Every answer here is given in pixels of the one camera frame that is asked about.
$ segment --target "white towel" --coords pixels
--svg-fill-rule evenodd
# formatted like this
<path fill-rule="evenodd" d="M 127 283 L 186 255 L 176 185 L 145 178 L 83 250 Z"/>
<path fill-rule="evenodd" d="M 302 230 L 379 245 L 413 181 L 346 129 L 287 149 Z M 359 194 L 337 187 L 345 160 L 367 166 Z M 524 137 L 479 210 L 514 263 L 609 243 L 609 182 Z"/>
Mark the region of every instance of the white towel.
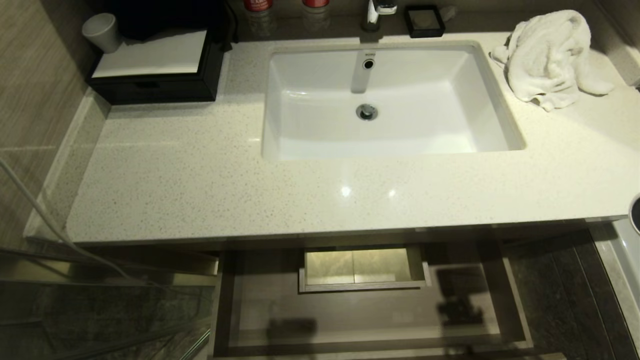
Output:
<path fill-rule="evenodd" d="M 540 15 L 516 26 L 508 42 L 491 52 L 506 66 L 509 86 L 522 101 L 537 100 L 551 111 L 573 104 L 578 87 L 605 95 L 613 85 L 589 71 L 591 32 L 582 15 L 573 10 Z"/>

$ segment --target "cable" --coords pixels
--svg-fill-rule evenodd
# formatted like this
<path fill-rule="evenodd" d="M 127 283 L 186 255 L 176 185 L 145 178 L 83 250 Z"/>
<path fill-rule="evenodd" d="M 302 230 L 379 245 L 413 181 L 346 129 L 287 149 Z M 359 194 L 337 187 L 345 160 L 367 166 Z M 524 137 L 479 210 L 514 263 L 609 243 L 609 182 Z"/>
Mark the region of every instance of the cable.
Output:
<path fill-rule="evenodd" d="M 49 229 L 51 229 L 51 231 L 58 237 L 58 239 L 60 239 L 60 241 L 62 241 L 64 244 L 69 246 L 71 249 L 73 249 L 77 253 L 79 253 L 81 255 L 84 255 L 84 256 L 86 256 L 88 258 L 91 258 L 93 260 L 96 260 L 99 263 L 107 265 L 108 267 L 110 267 L 113 270 L 115 270 L 116 272 L 118 272 L 122 277 L 124 277 L 125 279 L 128 279 L 130 281 L 139 282 L 139 283 L 142 283 L 144 285 L 146 285 L 146 284 L 153 285 L 155 287 L 161 288 L 164 291 L 173 291 L 175 293 L 179 293 L 179 294 L 183 294 L 183 295 L 195 296 L 195 297 L 200 297 L 200 298 L 203 298 L 203 299 L 206 299 L 206 300 L 211 300 L 211 299 L 208 299 L 208 298 L 206 298 L 206 297 L 204 297 L 202 295 L 190 294 L 190 293 L 185 293 L 183 291 L 177 291 L 177 290 L 174 290 L 174 289 L 170 289 L 169 287 L 162 286 L 162 285 L 160 285 L 160 284 L 158 284 L 158 283 L 156 283 L 154 281 L 135 278 L 135 277 L 127 274 L 126 271 L 122 270 L 122 268 L 120 268 L 118 265 L 110 262 L 109 260 L 101 258 L 100 256 L 92 254 L 91 252 L 88 252 L 87 250 L 84 250 L 81 247 L 77 246 L 69 238 L 69 236 L 67 234 L 65 234 L 61 230 L 60 227 L 58 227 L 56 221 L 51 217 L 51 215 L 40 205 L 40 203 L 38 203 L 36 198 L 31 194 L 31 192 L 29 192 L 29 189 L 27 189 L 27 187 L 24 186 L 24 183 L 18 178 L 18 175 L 16 175 L 15 172 L 13 171 L 13 169 L 11 167 L 9 167 L 9 164 L 7 164 L 1 158 L 0 158 L 0 168 L 2 168 L 4 170 L 4 172 L 7 174 L 9 179 L 11 179 L 11 181 L 16 185 L 18 190 L 20 190 L 20 192 L 24 195 L 24 197 L 27 198 L 27 200 L 31 203 L 31 205 L 36 210 L 38 215 L 40 215 L 40 217 L 42 218 L 42 221 L 44 221 L 44 223 L 47 225 L 47 227 L 49 227 Z"/>

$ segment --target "sink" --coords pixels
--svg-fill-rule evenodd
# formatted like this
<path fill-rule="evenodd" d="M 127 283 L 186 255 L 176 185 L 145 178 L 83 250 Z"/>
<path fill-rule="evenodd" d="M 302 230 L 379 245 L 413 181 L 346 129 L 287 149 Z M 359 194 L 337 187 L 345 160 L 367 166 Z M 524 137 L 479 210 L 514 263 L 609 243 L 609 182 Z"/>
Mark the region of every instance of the sink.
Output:
<path fill-rule="evenodd" d="M 270 60 L 266 160 L 523 148 L 475 43 L 275 53 Z"/>

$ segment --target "black soap dish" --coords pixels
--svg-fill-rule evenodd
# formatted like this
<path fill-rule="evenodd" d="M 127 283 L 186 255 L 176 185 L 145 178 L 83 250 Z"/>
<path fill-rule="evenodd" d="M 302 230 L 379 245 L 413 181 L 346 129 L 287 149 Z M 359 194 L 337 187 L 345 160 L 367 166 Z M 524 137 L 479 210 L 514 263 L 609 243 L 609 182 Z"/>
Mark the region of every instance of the black soap dish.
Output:
<path fill-rule="evenodd" d="M 435 5 L 407 6 L 404 19 L 412 38 L 438 38 L 444 34 L 444 21 Z"/>

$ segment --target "white quartz countertop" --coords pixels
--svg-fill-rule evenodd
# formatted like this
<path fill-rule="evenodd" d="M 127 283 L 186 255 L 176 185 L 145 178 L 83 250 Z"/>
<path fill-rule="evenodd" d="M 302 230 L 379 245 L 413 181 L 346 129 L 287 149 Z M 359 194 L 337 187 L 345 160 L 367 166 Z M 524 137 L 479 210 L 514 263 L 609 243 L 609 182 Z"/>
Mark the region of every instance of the white quartz countertop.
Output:
<path fill-rule="evenodd" d="M 396 36 L 378 46 L 474 40 L 487 54 L 508 35 Z M 614 92 L 580 94 L 552 113 L 516 99 L 491 61 L 521 151 L 262 159 L 270 55 L 356 47 L 357 38 L 241 43 L 225 55 L 216 102 L 115 106 L 69 235 L 91 243 L 610 217 L 640 192 L 640 94 L 596 51 L 593 68 Z"/>

